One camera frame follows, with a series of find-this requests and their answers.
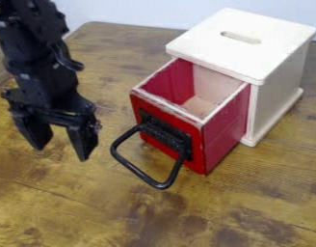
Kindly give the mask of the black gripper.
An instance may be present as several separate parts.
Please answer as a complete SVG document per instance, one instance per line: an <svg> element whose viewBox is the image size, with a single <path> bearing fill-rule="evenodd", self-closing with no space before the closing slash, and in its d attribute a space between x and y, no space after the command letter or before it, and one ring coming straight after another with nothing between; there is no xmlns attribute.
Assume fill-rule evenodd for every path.
<svg viewBox="0 0 316 247"><path fill-rule="evenodd" d="M67 128L79 159L86 162L99 144L101 121L95 104L78 92L76 71L56 60L6 63L18 87L2 97L10 102L18 130L42 151L54 137L51 125Z"/></svg>

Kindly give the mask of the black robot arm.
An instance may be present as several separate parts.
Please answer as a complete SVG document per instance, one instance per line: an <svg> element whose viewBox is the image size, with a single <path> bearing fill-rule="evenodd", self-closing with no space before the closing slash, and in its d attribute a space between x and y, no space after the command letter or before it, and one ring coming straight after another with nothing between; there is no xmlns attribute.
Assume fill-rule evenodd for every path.
<svg viewBox="0 0 316 247"><path fill-rule="evenodd" d="M63 126L86 161L99 143L101 122L95 104L78 92L78 72L86 66L72 59L63 40L68 32L52 0L0 0L0 47L18 82L2 97L18 129L40 151L54 137L52 127Z"/></svg>

